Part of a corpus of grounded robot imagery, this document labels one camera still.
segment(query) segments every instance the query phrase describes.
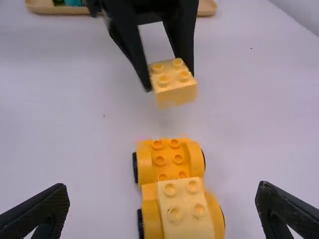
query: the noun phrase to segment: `black wheel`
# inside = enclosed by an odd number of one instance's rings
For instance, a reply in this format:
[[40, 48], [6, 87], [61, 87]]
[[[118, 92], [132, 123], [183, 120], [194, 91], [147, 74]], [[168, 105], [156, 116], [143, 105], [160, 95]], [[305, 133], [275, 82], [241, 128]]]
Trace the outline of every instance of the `black wheel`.
[[224, 213], [223, 213], [223, 210], [221, 210], [221, 207], [220, 208], [220, 211], [221, 211], [221, 214], [223, 215], [223, 220], [224, 220], [224, 228], [226, 230], [226, 223], [225, 223], [225, 217], [224, 217]]
[[204, 158], [204, 172], [206, 170], [206, 160], [205, 160], [205, 155], [204, 155], [204, 152], [203, 150], [201, 149], [201, 153], [203, 154], [203, 158]]
[[134, 179], [135, 183], [138, 183], [138, 159], [136, 158], [136, 152], [132, 154], [132, 160], [133, 160], [133, 172], [134, 172]]
[[138, 228], [140, 239], [144, 239], [142, 210], [138, 209]]

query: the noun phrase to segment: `yellow lego duplo brick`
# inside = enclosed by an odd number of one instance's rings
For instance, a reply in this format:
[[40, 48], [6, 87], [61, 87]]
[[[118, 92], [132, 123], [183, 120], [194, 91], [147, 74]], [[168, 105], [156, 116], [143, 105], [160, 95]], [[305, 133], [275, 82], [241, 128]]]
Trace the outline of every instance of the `yellow lego duplo brick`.
[[137, 144], [138, 184], [202, 177], [204, 156], [199, 144], [188, 138], [161, 138]]
[[225, 238], [225, 221], [221, 207], [216, 199], [216, 196], [211, 192], [205, 193], [207, 205], [210, 210], [210, 217], [214, 224], [215, 239]]
[[181, 58], [152, 63], [150, 78], [159, 108], [194, 101], [197, 82]]
[[156, 200], [142, 202], [143, 232], [145, 239], [163, 239], [160, 212]]
[[200, 178], [158, 182], [157, 198], [165, 239], [215, 238]]

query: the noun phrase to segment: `teal object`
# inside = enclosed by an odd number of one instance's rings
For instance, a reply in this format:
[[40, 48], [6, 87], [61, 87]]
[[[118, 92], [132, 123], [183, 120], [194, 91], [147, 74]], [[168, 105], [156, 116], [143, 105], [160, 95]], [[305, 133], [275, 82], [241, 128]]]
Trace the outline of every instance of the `teal object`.
[[67, 6], [82, 6], [81, 0], [64, 0], [64, 3]]

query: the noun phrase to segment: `beige tray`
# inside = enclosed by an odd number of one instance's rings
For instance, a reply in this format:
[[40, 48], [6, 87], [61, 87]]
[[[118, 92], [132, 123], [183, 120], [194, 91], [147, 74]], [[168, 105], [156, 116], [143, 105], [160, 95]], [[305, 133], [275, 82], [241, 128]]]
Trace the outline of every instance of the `beige tray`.
[[[84, 6], [54, 6], [52, 0], [24, 0], [26, 7], [36, 14], [88, 15]], [[199, 0], [197, 16], [211, 16], [216, 13], [214, 0]]]

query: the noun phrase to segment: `white table surface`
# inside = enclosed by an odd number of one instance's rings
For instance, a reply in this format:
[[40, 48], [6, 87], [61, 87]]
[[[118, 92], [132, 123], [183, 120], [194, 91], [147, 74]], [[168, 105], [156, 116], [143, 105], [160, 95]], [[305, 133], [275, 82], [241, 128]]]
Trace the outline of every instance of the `white table surface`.
[[[102, 19], [37, 16], [0, 2], [0, 212], [62, 182], [62, 239], [138, 238], [131, 153], [187, 134], [206, 156], [226, 238], [264, 238], [259, 181], [319, 207], [319, 38], [266, 0], [223, 0], [195, 31], [196, 102], [154, 107]], [[149, 62], [172, 57], [141, 27]]]

